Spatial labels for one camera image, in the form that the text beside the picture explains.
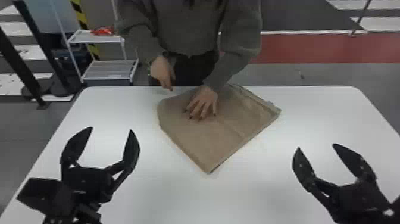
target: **yellow and black striped pole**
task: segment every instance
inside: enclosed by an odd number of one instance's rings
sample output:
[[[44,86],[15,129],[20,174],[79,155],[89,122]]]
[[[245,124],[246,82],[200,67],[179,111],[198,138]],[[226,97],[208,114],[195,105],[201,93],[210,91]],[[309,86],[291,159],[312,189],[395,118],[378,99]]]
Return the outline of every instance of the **yellow and black striped pole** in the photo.
[[[89,30],[88,21],[82,10],[82,7],[80,5],[80,0],[70,0],[70,1],[72,4],[72,8],[74,9],[74,11],[76,13],[76,17],[78,19],[80,28],[83,30]],[[90,53],[93,55],[93,57],[96,60],[100,60],[99,50],[97,49],[96,45],[94,45],[93,43],[89,43],[87,45],[87,47],[88,47],[88,50],[90,51]]]

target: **black pants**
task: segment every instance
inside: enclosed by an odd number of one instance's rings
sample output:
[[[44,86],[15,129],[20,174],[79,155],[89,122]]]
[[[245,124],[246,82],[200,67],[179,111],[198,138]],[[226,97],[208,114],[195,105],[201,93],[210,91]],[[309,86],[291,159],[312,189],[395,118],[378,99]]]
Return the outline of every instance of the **black pants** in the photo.
[[[190,58],[183,54],[170,52],[168,58],[175,58],[174,71],[176,80],[172,80],[173,86],[201,86],[203,80],[214,70],[219,59],[218,51],[207,51],[201,55],[193,55]],[[157,79],[149,77],[149,86],[160,86]]]

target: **brown garment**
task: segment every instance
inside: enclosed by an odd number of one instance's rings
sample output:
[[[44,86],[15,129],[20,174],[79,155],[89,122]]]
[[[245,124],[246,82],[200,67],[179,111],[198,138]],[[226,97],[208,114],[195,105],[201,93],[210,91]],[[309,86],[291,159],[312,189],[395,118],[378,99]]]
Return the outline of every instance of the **brown garment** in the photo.
[[[162,100],[158,119],[161,129],[206,173],[211,173],[280,114],[279,108],[247,89],[226,85],[218,96],[218,115],[199,122],[184,113],[194,93],[193,90]]]

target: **hand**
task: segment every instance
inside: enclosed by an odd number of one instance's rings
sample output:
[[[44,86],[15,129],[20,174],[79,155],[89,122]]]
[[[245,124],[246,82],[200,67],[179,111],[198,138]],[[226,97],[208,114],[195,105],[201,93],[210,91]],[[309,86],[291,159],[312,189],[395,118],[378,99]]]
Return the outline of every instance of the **hand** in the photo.
[[[200,86],[191,102],[186,107],[190,112],[190,119],[199,116],[199,120],[206,118],[211,107],[214,116],[217,115],[218,94],[206,85]]]
[[[164,56],[158,56],[150,66],[150,75],[160,82],[164,89],[172,89],[172,80],[176,80],[174,69]]]

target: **person's right hand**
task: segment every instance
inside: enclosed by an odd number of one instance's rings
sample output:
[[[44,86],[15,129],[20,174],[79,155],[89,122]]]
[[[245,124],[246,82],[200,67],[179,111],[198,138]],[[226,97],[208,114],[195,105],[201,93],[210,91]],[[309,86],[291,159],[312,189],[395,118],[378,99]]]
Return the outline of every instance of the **person's right hand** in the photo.
[[[174,69],[164,56],[158,56],[150,66],[150,75],[160,82],[164,89],[172,89],[172,80],[176,80]]]

